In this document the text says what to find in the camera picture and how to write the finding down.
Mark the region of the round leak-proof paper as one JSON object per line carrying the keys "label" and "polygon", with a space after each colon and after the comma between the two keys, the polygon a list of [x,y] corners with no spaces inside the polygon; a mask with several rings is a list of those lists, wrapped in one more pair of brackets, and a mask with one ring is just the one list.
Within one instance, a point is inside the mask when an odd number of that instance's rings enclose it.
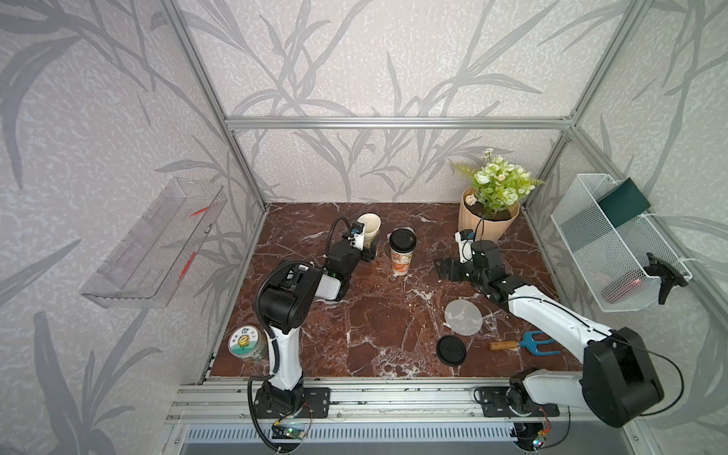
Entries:
{"label": "round leak-proof paper", "polygon": [[445,309],[445,324],[458,335],[472,337],[481,331],[483,315],[471,301],[455,300]]}

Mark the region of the black cup lid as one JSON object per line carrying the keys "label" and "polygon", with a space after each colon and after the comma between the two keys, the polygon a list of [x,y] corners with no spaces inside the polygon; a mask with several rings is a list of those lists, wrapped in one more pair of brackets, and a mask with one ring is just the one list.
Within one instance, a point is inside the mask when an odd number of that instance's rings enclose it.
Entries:
{"label": "black cup lid", "polygon": [[415,250],[417,238],[412,229],[401,227],[390,234],[389,244],[393,251],[400,254],[409,254]]}
{"label": "black cup lid", "polygon": [[441,337],[436,343],[436,356],[449,367],[461,366],[466,360],[466,345],[458,337]]}

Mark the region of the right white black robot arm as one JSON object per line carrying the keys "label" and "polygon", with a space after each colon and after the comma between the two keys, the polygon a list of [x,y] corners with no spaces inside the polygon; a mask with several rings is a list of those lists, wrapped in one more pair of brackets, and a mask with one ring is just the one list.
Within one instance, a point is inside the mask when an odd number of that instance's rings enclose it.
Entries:
{"label": "right white black robot arm", "polygon": [[466,262],[439,258],[433,263],[442,279],[473,284],[491,303],[538,327],[581,363],[580,372],[536,369],[512,377],[507,398],[515,413],[563,405],[589,410],[608,426],[621,428],[663,401],[654,354],[638,333],[589,320],[507,273],[495,243],[473,243]]}

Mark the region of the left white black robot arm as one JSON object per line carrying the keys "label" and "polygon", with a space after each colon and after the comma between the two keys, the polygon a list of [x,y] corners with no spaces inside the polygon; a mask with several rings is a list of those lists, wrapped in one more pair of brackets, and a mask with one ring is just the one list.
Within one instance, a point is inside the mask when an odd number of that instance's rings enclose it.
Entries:
{"label": "left white black robot arm", "polygon": [[331,246],[325,265],[304,261],[280,263],[261,285],[253,310],[267,333],[269,374],[262,393],[297,409],[303,403],[300,329],[316,300],[342,301],[361,262],[377,255],[375,240],[359,246],[342,240]]}

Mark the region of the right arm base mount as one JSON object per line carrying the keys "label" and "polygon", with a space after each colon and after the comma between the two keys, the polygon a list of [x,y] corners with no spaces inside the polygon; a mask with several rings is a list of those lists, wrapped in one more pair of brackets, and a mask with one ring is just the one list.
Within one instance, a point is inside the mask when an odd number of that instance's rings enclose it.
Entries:
{"label": "right arm base mount", "polygon": [[537,404],[526,392],[512,387],[479,387],[473,392],[484,417],[536,418],[559,417],[559,406]]}

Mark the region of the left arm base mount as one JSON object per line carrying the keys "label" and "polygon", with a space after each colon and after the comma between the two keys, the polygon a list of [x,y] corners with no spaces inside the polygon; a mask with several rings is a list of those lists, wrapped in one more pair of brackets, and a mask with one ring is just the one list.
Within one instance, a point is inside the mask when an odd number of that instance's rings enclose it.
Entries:
{"label": "left arm base mount", "polygon": [[331,404],[329,388],[297,387],[293,391],[283,391],[275,387],[263,387],[256,392],[253,400],[257,418],[282,418],[298,415],[324,419],[328,417]]}

